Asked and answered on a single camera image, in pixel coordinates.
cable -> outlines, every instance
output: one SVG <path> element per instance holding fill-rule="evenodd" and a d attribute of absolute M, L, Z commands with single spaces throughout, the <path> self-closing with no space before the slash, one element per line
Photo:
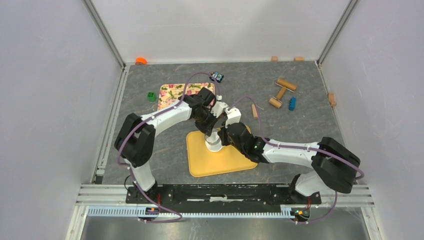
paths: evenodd
<path fill-rule="evenodd" d="M 134 173 L 133 173 L 133 169 L 131 168 L 131 166 L 128 164 L 128 163 L 126 163 L 126 162 L 121 162 L 121 154 L 122 154 L 122 151 L 123 151 L 123 149 L 124 149 L 124 147 L 125 147 L 125 145 L 127 144 L 127 142 L 128 142 L 128 140 L 131 138 L 131 136 L 141 127 L 141 126 L 143 126 L 145 123 L 147 123 L 148 121 L 150 121 L 153 117 L 157 117 L 157 116 L 160 116 L 160 115 L 162 115 L 162 114 L 164 114 L 164 113 L 166 113 L 166 112 L 169 112 L 169 111 L 171 111 L 171 110 L 173 110 L 174 109 L 174 107 L 178 107 L 182 102 L 183 102 L 183 100 L 184 100 L 184 97 L 186 96 L 186 89 L 187 89 L 187 85 L 188 85 L 188 83 L 190 82 L 190 80 L 194 77 L 194 76 L 196 76 L 196 75 L 199 75 L 199 74 L 204 74 L 204 75 L 207 75 L 207 76 L 209 76 L 210 78 L 213 78 L 214 79 L 214 77 L 213 76 L 211 76 L 209 73 L 206 73 L 206 72 L 196 72 L 196 73 L 194 73 L 194 74 L 192 74 L 188 79 L 187 79 L 187 81 L 185 81 L 185 85 L 184 85 L 184 89 L 182 90 L 182 96 L 181 96 L 181 99 L 179 100 L 179 102 L 177 102 L 174 106 L 170 106 L 170 107 L 166 107 L 166 108 L 164 108 L 162 111 L 159 111 L 159 112 L 157 112 L 156 114 L 154 114 L 153 116 L 150 116 L 150 117 L 148 117 L 147 119 L 145 119 L 145 120 L 143 120 L 142 122 L 140 122 L 138 125 L 136 125 L 129 133 L 128 133 L 128 135 L 126 136 L 126 138 L 123 140 L 123 142 L 122 142 L 122 144 L 121 144 L 121 146 L 120 146 L 120 148 L 119 148 L 119 150 L 118 150 L 118 157 L 116 158 L 116 163 L 118 164 L 118 165 L 120 165 L 120 166 L 126 166 L 127 168 L 129 168 L 129 173 L 130 173 L 130 175 L 131 175 L 131 177 L 132 177 L 132 179 L 134 180 L 134 183 L 135 183 L 135 185 L 137 186 L 137 188 L 138 188 L 138 190 L 141 192 L 141 194 L 143 195 L 143 197 L 145 198 L 145 199 L 147 199 L 150 203 L 152 203 L 153 205 L 156 205 L 159 209 L 162 209 L 162 210 L 165 210 L 165 211 L 167 211 L 167 212 L 169 212 L 169 213 L 173 213 L 173 214 L 176 214 L 176 215 L 178 215 L 179 217 L 178 218 L 175 218 L 175 219 L 169 219 L 169 220 L 158 220 L 158 221 L 145 221 L 145 223 L 154 223 L 154 224 L 164 224 L 164 223 L 173 223 L 173 222 L 178 222 L 179 220 L 181 220 L 182 218 L 183 218 L 183 215 L 181 215 L 181 213 L 179 213 L 179 212 L 176 212 L 176 211 L 174 211 L 174 210 L 171 210 L 171 209 L 169 209 L 169 208 L 167 208 L 167 207 L 164 207 L 164 206 L 162 206 L 162 205 L 159 205 L 159 204 L 157 204 L 155 201 L 153 201 L 152 199 L 150 199 L 150 197 L 149 196 L 147 196 L 147 194 L 145 193 L 145 191 L 143 191 L 143 189 L 142 189 L 142 187 L 140 186 L 140 184 L 136 181 L 136 177 L 134 176 Z M 218 90 L 218 95 L 220 94 L 220 88 L 219 88 L 219 83 L 218 84 L 216 84 L 216 86 L 218 86 L 217 87 L 217 90 Z"/>
<path fill-rule="evenodd" d="M 130 168 L 129 169 L 129 174 L 131 174 L 132 179 L 134 180 L 134 184 L 137 186 L 138 190 L 140 190 L 140 193 L 143 195 L 143 197 L 145 199 L 147 199 L 147 201 L 149 201 L 150 203 L 152 203 L 153 205 L 155 205 L 156 207 L 158 207 L 159 209 L 165 210 L 169 213 L 178 215 L 178 218 L 174 218 L 174 219 L 168 219 L 168 220 L 158 220 L 158 221 L 145 221 L 145 223 L 150 223 L 150 224 L 166 224 L 166 223 L 174 223 L 174 222 L 178 222 L 183 218 L 183 215 L 177 211 L 174 211 L 172 209 L 169 209 L 165 206 L 159 205 L 158 203 L 156 203 L 155 201 L 153 201 L 149 196 L 147 196 L 146 192 L 143 191 L 142 186 L 140 186 L 139 182 L 136 181 L 136 177 L 134 176 L 134 172 L 133 169 Z"/>
<path fill-rule="evenodd" d="M 217 92 L 217 95 L 221 95 L 221 87 L 220 87 L 220 83 L 219 82 L 216 82 L 216 84 L 214 84 L 215 86 L 216 86 L 216 90 L 218 90 Z"/>
<path fill-rule="evenodd" d="M 306 211 L 309 210 L 310 208 L 311 208 L 311 198 L 308 196 L 307 197 Z"/>
<path fill-rule="evenodd" d="M 128 187 L 127 187 L 127 179 L 131 177 L 131 175 L 126 176 L 125 180 L 123 181 L 123 187 L 126 189 L 126 191 L 128 192 Z"/>
<path fill-rule="evenodd" d="M 178 107 L 182 102 L 183 102 L 183 100 L 184 100 L 184 97 L 186 96 L 186 89 L 187 89 L 187 85 L 188 85 L 188 83 L 190 82 L 190 80 L 194 77 L 194 76 L 196 76 L 196 75 L 199 75 L 199 74 L 204 74 L 204 75 L 207 75 L 207 76 L 209 76 L 209 77 L 211 77 L 211 78 L 213 78 L 209 73 L 206 73 L 206 72 L 196 72 L 196 73 L 194 73 L 194 74 L 192 74 L 188 79 L 187 79 L 187 81 L 185 81 L 185 84 L 184 84 L 184 89 L 182 90 L 182 96 L 181 96 L 181 99 L 179 100 L 179 102 L 177 102 L 176 103 L 176 105 L 174 106 L 174 107 Z M 154 114 L 153 116 L 150 116 L 150 117 L 148 117 L 147 119 L 145 119 L 145 120 L 143 120 L 142 122 L 140 122 L 138 125 L 136 125 L 130 132 L 129 132 L 129 134 L 126 136 L 126 138 L 123 140 L 123 142 L 122 142 L 122 145 L 120 146 L 120 148 L 119 148 L 119 151 L 118 151 L 118 157 L 116 158 L 116 163 L 118 164 L 118 165 L 120 165 L 120 166 L 127 166 L 127 167 L 129 167 L 130 165 L 128 164 L 128 163 L 126 163 L 126 162 L 121 162 L 121 154 L 122 154 L 122 150 L 124 149 L 124 146 L 127 144 L 127 142 L 128 142 L 128 140 L 130 139 L 130 137 L 142 126 L 142 125 L 144 125 L 146 122 L 148 122 L 148 121 L 150 121 L 150 120 L 152 120 L 152 118 L 153 117 L 157 117 L 157 116 L 160 116 L 160 115 L 162 115 L 162 114 L 164 114 L 164 113 L 166 113 L 166 112 L 169 112 L 169 111 L 171 111 L 172 109 L 174 109 L 173 107 L 166 107 L 166 108 L 164 108 L 162 111 L 159 111 L 159 112 L 157 112 L 156 114 Z"/>
<path fill-rule="evenodd" d="M 243 100 L 243 99 L 250 99 L 251 101 L 252 101 L 252 103 L 254 104 L 254 106 L 256 107 L 256 108 L 258 108 L 258 106 L 257 106 L 257 104 L 256 104 L 256 102 L 255 102 L 255 100 L 253 100 L 253 98 L 251 98 L 250 96 L 242 96 L 242 97 L 240 97 L 237 101 L 235 101 L 229 108 L 228 108 L 228 110 L 230 110 L 230 109 L 232 109 L 232 108 L 234 108 L 241 100 Z M 365 176 L 365 174 L 364 174 L 364 172 L 361 170 L 361 169 L 359 169 L 357 166 L 355 166 L 355 165 L 353 165 L 352 163 L 350 163 L 350 162 L 348 162 L 347 160 L 345 160 L 345 159 L 343 159 L 343 158 L 341 158 L 341 157 L 339 157 L 339 156 L 337 156 L 337 155 L 335 155 L 335 154 L 333 154 L 333 153 L 331 153 L 331 152 L 328 152 L 328 151 L 326 151 L 326 150 L 322 150 L 322 149 L 319 149 L 319 148 L 315 148 L 315 147 L 307 147 L 307 146 L 293 146 L 293 145 L 279 145 L 279 144 L 275 144 L 275 143 L 272 143 L 272 142 L 270 142 L 270 141 L 268 141 L 268 140 L 266 140 L 265 139 L 265 137 L 264 137 L 264 133 L 263 133 L 263 131 L 262 131 L 262 125 L 261 125 L 261 115 L 260 115 L 260 113 L 259 113 L 259 111 L 257 111 L 257 121 L 259 122 L 259 131 L 260 131 L 260 137 L 262 138 L 262 140 L 265 142 L 265 143 L 267 143 L 267 144 L 269 144 L 269 145 L 271 145 L 271 146 L 273 146 L 273 147 L 278 147 L 278 148 L 286 148 L 286 149 L 300 149 L 300 150 L 308 150 L 308 151 L 315 151 L 315 152 L 318 152 L 318 153 L 322 153 L 322 154 L 325 154 L 325 155 L 327 155 L 327 156 L 329 156 L 329 157 L 332 157 L 332 158 L 334 158 L 334 159 L 337 159 L 337 160 L 339 160 L 340 162 L 342 162 L 342 163 L 344 163 L 344 164 L 346 164 L 346 165 L 348 165 L 349 167 L 351 167 L 352 169 L 354 169 L 355 171 L 357 171 L 360 175 L 359 176 L 357 176 L 355 179 L 362 179 L 364 176 Z"/>
<path fill-rule="evenodd" d="M 326 218 L 328 218 L 332 213 L 333 213 L 333 211 L 334 211 L 334 209 L 336 208 L 336 203 L 337 203 L 337 191 L 334 191 L 335 192 L 335 195 L 334 195 L 334 203 L 332 204 L 332 206 L 331 206 L 331 208 L 330 208 L 330 210 L 324 215 L 324 216 L 322 216 L 322 217 L 319 217 L 319 218 L 317 218 L 317 219 L 314 219 L 314 220 L 311 220 L 311 221 L 298 221 L 298 222 L 296 222 L 296 224 L 303 224 L 303 225 L 306 225 L 306 224 L 313 224 L 313 223 L 316 223 L 316 222 L 319 222 L 319 221 L 321 221 L 321 220 L 324 220 L 324 219 L 326 219 Z"/>

floral mat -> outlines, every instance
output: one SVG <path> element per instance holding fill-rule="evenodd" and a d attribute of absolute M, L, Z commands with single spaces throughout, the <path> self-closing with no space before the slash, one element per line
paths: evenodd
<path fill-rule="evenodd" d="M 164 84 L 160 87 L 159 102 L 157 103 L 157 110 L 163 109 L 171 105 L 173 102 L 183 95 L 185 84 Z M 197 94 L 200 89 L 206 87 L 212 93 L 215 93 L 215 85 L 210 82 L 204 83 L 189 83 L 185 94 Z"/>

white wall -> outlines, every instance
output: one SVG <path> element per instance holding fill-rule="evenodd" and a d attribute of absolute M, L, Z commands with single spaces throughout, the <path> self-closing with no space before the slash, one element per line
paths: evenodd
<path fill-rule="evenodd" d="M 125 62 L 316 60 L 349 0 L 93 0 Z"/>
<path fill-rule="evenodd" d="M 3 1 L 0 33 L 0 239 L 63 239 L 120 69 L 80 0 Z"/>
<path fill-rule="evenodd" d="M 393 240 L 424 238 L 423 13 L 423 1 L 360 1 L 323 63 L 344 141 Z"/>

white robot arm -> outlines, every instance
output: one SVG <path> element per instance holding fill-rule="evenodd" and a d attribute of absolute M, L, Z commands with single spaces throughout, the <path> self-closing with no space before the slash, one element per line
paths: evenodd
<path fill-rule="evenodd" d="M 295 198 L 308 197 L 327 188 L 350 193 L 356 171 L 331 157 L 309 151 L 309 148 L 325 149 L 358 167 L 360 160 L 334 139 L 324 137 L 321 142 L 312 143 L 288 143 L 272 139 L 264 141 L 264 138 L 253 136 L 240 122 L 241 113 L 237 108 L 229 109 L 227 104 L 218 99 L 221 97 L 215 96 L 207 88 L 202 88 L 198 94 L 186 95 L 183 101 L 161 111 L 142 116 L 132 113 L 127 116 L 114 146 L 119 150 L 129 132 L 146 120 L 136 131 L 140 135 L 131 136 L 121 154 L 144 191 L 148 191 L 156 183 L 149 165 L 155 137 L 177 123 L 194 119 L 196 127 L 206 135 L 205 144 L 212 152 L 232 145 L 256 163 L 290 163 L 314 169 L 308 174 L 298 174 L 293 179 L 291 187 L 294 189 Z M 218 131 L 214 126 L 221 117 L 226 117 L 226 121 Z"/>

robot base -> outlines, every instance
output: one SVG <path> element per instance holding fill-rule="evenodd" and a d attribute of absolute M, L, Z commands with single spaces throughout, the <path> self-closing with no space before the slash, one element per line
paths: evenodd
<path fill-rule="evenodd" d="M 147 192 L 162 206 L 184 213 L 278 213 L 280 205 L 304 204 L 291 198 L 288 184 L 159 184 Z M 129 187 L 127 204 L 149 202 L 135 187 Z M 321 204 L 318 192 L 310 196 L 312 205 Z"/>

